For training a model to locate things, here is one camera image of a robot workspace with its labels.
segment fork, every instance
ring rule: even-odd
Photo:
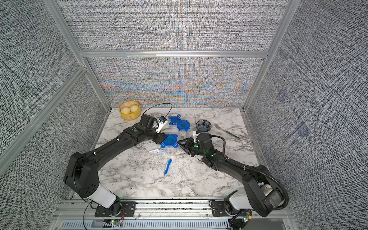
[[[239,140],[241,139],[240,137],[238,137],[238,136],[236,136],[236,135],[234,135],[234,134],[230,133],[229,131],[226,131],[226,130],[224,130],[223,128],[220,128],[220,126],[218,126],[216,123],[214,123],[214,125],[215,125],[215,127],[216,127],[217,129],[222,130],[222,131],[224,131],[224,132],[226,132],[226,133],[230,134],[231,136],[238,138]]]

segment cable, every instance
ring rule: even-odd
[[[86,209],[84,210],[83,217],[82,217],[83,227],[84,227],[84,229],[85,229],[85,230],[88,230],[88,229],[86,228],[86,225],[84,224],[84,215],[86,214],[86,210],[87,210],[87,208],[88,208],[88,206],[89,206],[90,204],[92,204],[92,201],[91,201],[91,203],[87,204],[87,207],[86,207]]]
[[[241,209],[231,220],[229,221],[229,226],[231,226],[231,223],[242,213],[245,209]]]
[[[282,184],[278,180],[276,180],[274,177],[272,177],[270,175],[267,175],[266,173],[263,173],[263,172],[259,171],[258,169],[250,168],[247,165],[242,164],[240,162],[235,163],[235,162],[232,162],[232,161],[233,161],[233,159],[229,159],[227,162],[229,162],[230,164],[232,164],[234,166],[242,168],[244,170],[249,170],[249,171],[253,171],[253,172],[262,174],[262,175],[270,178],[271,180],[273,180],[281,188],[281,190],[284,192],[284,195],[285,195],[284,203],[280,206],[277,206],[274,210],[280,210],[280,209],[283,209],[287,206],[287,204],[289,203],[289,195],[288,195],[286,189],[284,188],[284,186],[282,186]]]
[[[226,146],[225,138],[220,137],[220,136],[216,136],[216,135],[212,135],[212,137],[220,138],[224,142],[224,144],[222,146],[222,155],[224,155],[224,158],[227,158],[227,155],[225,154],[225,146]]]
[[[123,219],[123,221],[122,222],[124,222],[124,215],[125,215],[125,211],[124,211],[124,209],[122,208],[121,209],[122,211],[123,211],[123,216],[120,218],[120,220],[118,220],[118,221],[121,221],[121,219]]]
[[[171,109],[173,108],[173,104],[171,104],[171,103],[161,103],[161,104],[154,105],[154,106],[152,106],[152,107],[148,108],[146,111],[144,111],[144,112],[142,113],[142,115],[143,115],[145,112],[147,112],[149,109],[152,109],[153,107],[156,107],[156,106],[158,106],[158,105],[165,105],[165,104],[170,104],[170,105],[171,105],[171,108],[170,108],[169,112],[168,112],[168,113],[166,114],[166,116],[165,116],[165,117],[167,117],[167,116],[168,116],[168,114],[170,113]]]
[[[91,203],[89,203],[89,205],[90,205],[90,207],[92,208],[92,209],[94,209],[94,210],[96,210],[97,209],[97,207],[98,207],[98,204],[97,204],[97,207],[92,207],[92,202]]]
[[[211,202],[212,202],[212,201],[216,201],[216,200],[209,200],[209,201],[208,201],[208,205],[209,205],[211,208],[212,208],[212,206],[211,206]]]
[[[194,157],[197,158],[196,156],[194,156]],[[197,158],[197,160],[199,160],[199,159]],[[201,160],[199,160],[199,161],[203,163],[203,161],[201,161]]]
[[[250,168],[248,167],[247,165],[245,164],[242,164],[240,162],[233,162],[233,159],[229,158],[226,154],[225,154],[225,145],[226,145],[226,141],[223,137],[220,137],[220,136],[216,136],[216,135],[212,135],[212,137],[217,137],[217,138],[220,138],[223,140],[224,144],[222,146],[222,155],[224,156],[225,160],[227,162],[229,162],[230,164],[234,165],[234,166],[237,166],[239,168],[243,168],[244,170],[249,170],[249,171],[253,171],[253,172],[256,172],[256,173],[259,173],[259,174],[262,174],[268,178],[270,178],[271,180],[273,180],[280,188],[281,190],[284,192],[284,195],[285,195],[285,198],[284,198],[284,203],[280,206],[277,206],[274,210],[280,210],[280,209],[283,209],[287,206],[287,204],[289,203],[289,195],[286,191],[286,189],[284,188],[284,186],[282,186],[282,184],[276,180],[274,177],[270,176],[270,175],[267,175],[266,173],[263,173],[257,169],[253,169],[253,168]]]

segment plastic container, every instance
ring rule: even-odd
[[[161,148],[165,150],[165,152],[172,156],[176,153],[176,148],[179,146],[176,143],[178,135],[177,134],[168,134],[167,138],[161,143]]]
[[[122,113],[121,112],[121,109],[123,107],[130,107],[132,105],[138,105],[138,110],[135,111],[134,113],[130,113],[130,114],[125,114],[125,113]],[[119,112],[120,112],[120,115],[121,117],[124,119],[124,120],[127,120],[127,121],[131,121],[131,120],[134,120],[134,119],[137,119],[139,118],[139,116],[141,115],[142,113],[142,110],[141,110],[141,106],[139,105],[138,102],[136,101],[133,101],[133,100],[130,100],[128,102],[124,102],[123,104],[121,104],[120,108],[119,108]]]
[[[169,116],[170,124],[169,125],[176,125],[180,121],[180,114],[176,116]]]
[[[178,130],[180,131],[180,140],[187,137],[187,132],[190,128],[190,123],[187,120],[181,120],[177,124]]]

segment blue container lid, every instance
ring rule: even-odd
[[[190,123],[187,120],[181,120],[180,122],[178,122],[177,127],[179,131],[188,132],[190,128]]]
[[[180,114],[178,114],[177,116],[169,116],[169,120],[169,125],[176,125],[180,121]]]
[[[179,145],[177,143],[177,134],[167,134],[167,138],[165,140],[163,140],[161,147],[165,148],[167,147],[174,147],[177,148]]]

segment marble countertop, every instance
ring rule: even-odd
[[[147,114],[159,117],[166,115],[169,109],[152,108]],[[258,165],[239,108],[172,108],[169,115],[177,114],[181,114],[182,120],[190,122],[190,131],[196,130],[195,123],[204,119],[241,137],[238,140],[214,126],[209,131],[210,134],[226,139],[226,154],[230,158],[248,165]],[[96,148],[138,121],[126,121],[121,118],[118,109],[112,109]],[[170,125],[165,126],[163,132],[179,134],[177,127]],[[222,140],[212,140],[215,148],[222,151]],[[121,198],[225,196],[242,186],[227,174],[208,168],[196,158],[187,155],[180,147],[170,157],[166,153],[148,153],[159,147],[153,141],[145,141],[122,152],[99,171],[101,184]],[[164,175],[170,158],[172,163],[167,175]]]

